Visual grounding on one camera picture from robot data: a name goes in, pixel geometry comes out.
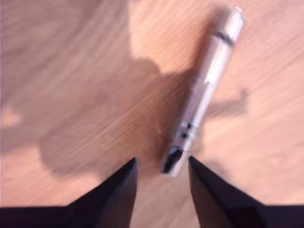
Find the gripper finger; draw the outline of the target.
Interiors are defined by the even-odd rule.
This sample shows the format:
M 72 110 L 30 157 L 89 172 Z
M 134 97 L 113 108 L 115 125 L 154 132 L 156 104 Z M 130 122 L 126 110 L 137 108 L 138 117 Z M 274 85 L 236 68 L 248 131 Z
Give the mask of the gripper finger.
M 72 202 L 69 228 L 128 228 L 137 193 L 137 159 Z
M 256 199 L 189 157 L 190 191 L 202 228 L 263 228 Z

